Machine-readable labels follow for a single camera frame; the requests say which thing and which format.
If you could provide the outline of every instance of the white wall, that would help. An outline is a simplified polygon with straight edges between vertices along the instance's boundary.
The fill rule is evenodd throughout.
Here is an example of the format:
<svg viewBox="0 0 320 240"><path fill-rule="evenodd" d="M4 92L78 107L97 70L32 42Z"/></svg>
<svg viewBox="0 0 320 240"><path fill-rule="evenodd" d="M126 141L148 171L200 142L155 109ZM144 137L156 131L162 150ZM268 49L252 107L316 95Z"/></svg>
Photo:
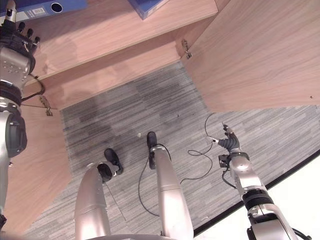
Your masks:
<svg viewBox="0 0 320 240"><path fill-rule="evenodd" d="M320 240L320 156L268 190L292 228ZM195 240L248 240L250 222L243 206Z"/></svg>

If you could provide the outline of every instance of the black baseboard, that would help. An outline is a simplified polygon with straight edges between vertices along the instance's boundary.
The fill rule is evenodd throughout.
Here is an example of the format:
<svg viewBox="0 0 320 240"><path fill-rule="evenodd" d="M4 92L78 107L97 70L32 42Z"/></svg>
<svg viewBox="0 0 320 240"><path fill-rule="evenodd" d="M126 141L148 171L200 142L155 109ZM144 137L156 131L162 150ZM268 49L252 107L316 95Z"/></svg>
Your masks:
<svg viewBox="0 0 320 240"><path fill-rule="evenodd" d="M320 156L320 149L318 151L316 151L314 154L312 154L311 156L307 157L305 160L303 160L299 164L297 164L296 166L294 166L293 168L291 168L290 170L286 171L284 174L282 174L279 177L277 177L275 180L273 180L270 183L266 184L265 187L267 189L272 188L273 186L277 185L278 183L280 183L281 181L283 181L284 179L286 179L290 175L294 174L295 172L297 172L298 170L303 168L305 165L310 163L312 160L314 160L318 156ZM227 216L229 216L230 214L232 214L233 212L235 212L236 210L241 208L243 205L244 205L244 203L242 201L239 201L238 203L236 203L232 207L230 207L227 210L225 210L224 212L220 213L218 216L210 219L206 223L204 223L201 226L197 227L193 231L194 236L197 236L200 233L202 233L205 230L207 230L208 228L212 227L213 225L215 225L216 223L218 223L222 219L226 218Z"/></svg>

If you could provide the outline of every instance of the wire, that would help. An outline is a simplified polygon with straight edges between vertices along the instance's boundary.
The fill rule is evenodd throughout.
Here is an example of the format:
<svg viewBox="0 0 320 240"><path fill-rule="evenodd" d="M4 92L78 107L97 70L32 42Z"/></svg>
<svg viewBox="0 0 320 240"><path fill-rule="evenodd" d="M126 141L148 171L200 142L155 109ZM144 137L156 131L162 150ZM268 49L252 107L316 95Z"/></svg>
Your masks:
<svg viewBox="0 0 320 240"><path fill-rule="evenodd" d="M207 131L207 121L208 119L213 115L214 113L211 113L209 114L209 116L206 117L205 121L204 121L204 131L205 131L205 134L208 136L208 137L211 137L209 134L208 134L208 131Z"/></svg>
<svg viewBox="0 0 320 240"><path fill-rule="evenodd" d="M221 178L222 178L222 180L223 180L226 184L228 184L230 187L232 187L232 188L234 188L234 189L237 189L234 185L232 185L230 182L228 182L228 181L225 179L225 174L226 174L226 172L228 172L228 171L229 171L229 166L227 166L226 169L223 171Z"/></svg>
<svg viewBox="0 0 320 240"><path fill-rule="evenodd" d="M302 232L300 232L299 230L297 230L297 229L295 229L295 228L292 228L292 230L294 231L294 233L295 233L298 237L302 238L303 240L311 240L311 239L312 239L310 236L304 235Z"/></svg>
<svg viewBox="0 0 320 240"><path fill-rule="evenodd" d="M153 216L159 217L158 214L151 212L151 211L144 205L144 203L143 203L142 200L141 200L141 196L140 196L140 183L141 183L141 178L142 178L142 175L144 174L144 171L145 171L145 169L146 169L146 167L147 167L148 161L149 161L149 158L146 160L145 165L144 165L144 167L143 167L143 170L142 170L142 172L141 172L141 174L140 174L140 177L139 177L139 181L138 181L138 197L139 197L139 201L140 201L142 207L144 208L144 210L146 210L148 213L150 213L150 214L153 215Z"/></svg>
<svg viewBox="0 0 320 240"><path fill-rule="evenodd" d="M212 169L212 167L213 167L213 161L212 161L212 159L211 159L209 156L206 155L206 153L208 153L208 152L211 150L212 145L213 145L213 144L211 143L210 148L209 148L206 152L200 152L200 151L193 150L193 149L188 150L188 154L191 155L191 156L194 156L194 157L205 156L206 158L208 158L208 159L210 160L211 165L210 165L209 170L208 170L204 175L199 176L199 177L193 177L193 178L192 178L192 177L186 177L186 178L184 178L184 179L182 179L182 180L180 181L180 184L182 184L182 182L183 182L184 180L199 180L199 179L203 179L205 176L207 176L207 175L210 173L210 171L211 171L211 169Z"/></svg>
<svg viewBox="0 0 320 240"><path fill-rule="evenodd" d="M170 152L169 152L168 148L167 148L165 145L163 145L163 144L161 144L161 143L157 143L155 146L162 146L162 147L164 147L165 150L167 151L168 155L169 155L170 161L172 161ZM147 207L146 207L146 206L144 205L144 203L142 202L141 195L140 195L141 179L142 179L142 176L143 176L143 174L144 174L144 171L146 170L148 161L149 161L149 158L146 160L145 165L144 165L144 167L143 167L143 170L142 170L142 172L141 172L141 174L140 174L140 177L139 177L139 181L138 181L138 197L139 197L139 201L140 201L142 207L144 208L144 210L146 210L148 213L150 213L150 214L153 215L153 216L159 217L158 214L153 213L152 211L150 211L149 209L147 209Z"/></svg>
<svg viewBox="0 0 320 240"><path fill-rule="evenodd" d="M35 97L35 96L37 96L37 95L43 95L44 93L45 93L45 91L46 91L46 88L45 88L45 85L38 79L39 78L39 76L34 76L33 74L29 74L31 77L33 77L37 82L38 82L38 84L41 86L41 90L40 91L38 91L38 92L36 92L36 93L34 93L34 94L31 94L30 96L27 96L27 97L24 97L24 98L22 98L22 102L24 102L24 101L26 101L26 100L28 100L28 99L31 99L31 98L33 98L33 97Z"/></svg>

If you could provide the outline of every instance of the wooden cabinet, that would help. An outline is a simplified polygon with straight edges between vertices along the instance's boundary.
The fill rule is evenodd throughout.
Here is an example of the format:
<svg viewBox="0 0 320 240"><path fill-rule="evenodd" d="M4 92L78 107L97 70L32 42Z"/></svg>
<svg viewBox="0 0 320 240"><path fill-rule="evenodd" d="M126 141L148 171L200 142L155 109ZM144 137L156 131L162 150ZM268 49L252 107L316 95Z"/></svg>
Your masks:
<svg viewBox="0 0 320 240"><path fill-rule="evenodd" d="M4 215L6 232L22 234L71 180L68 154L57 110L21 106L27 147L11 159Z"/></svg>
<svg viewBox="0 0 320 240"><path fill-rule="evenodd" d="M318 0L231 0L190 52L212 112L320 104Z"/></svg>
<svg viewBox="0 0 320 240"><path fill-rule="evenodd" d="M145 21L127 0L88 3L88 9L30 22L42 38L34 74L53 107L63 109L181 56L213 112L320 103L318 0L170 0ZM26 95L37 88L29 84Z"/></svg>

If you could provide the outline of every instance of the floor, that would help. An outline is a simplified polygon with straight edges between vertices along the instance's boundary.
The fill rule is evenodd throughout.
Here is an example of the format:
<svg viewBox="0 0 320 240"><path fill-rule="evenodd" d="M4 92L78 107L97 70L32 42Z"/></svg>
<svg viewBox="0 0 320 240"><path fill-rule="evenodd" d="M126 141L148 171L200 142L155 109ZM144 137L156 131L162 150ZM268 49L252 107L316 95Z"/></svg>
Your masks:
<svg viewBox="0 0 320 240"><path fill-rule="evenodd" d="M74 239L74 209L86 165L104 160L104 149L113 148L124 173L104 186L113 234L159 234L158 217L145 212L138 199L138 179L147 160L146 135L155 131L172 156L179 179L203 175L210 167L205 157L188 155L205 151L204 122L210 114L181 63L75 104L62 112L64 134L73 178L26 235L50 240ZM223 138L221 122L232 126L265 184L320 149L320 109L316 105L257 109L213 114L207 122L210 135ZM221 179L213 146L210 173L200 180L185 180L182 188L193 227L228 209L240 200L236 190ZM146 169L141 197L157 212L156 173Z"/></svg>

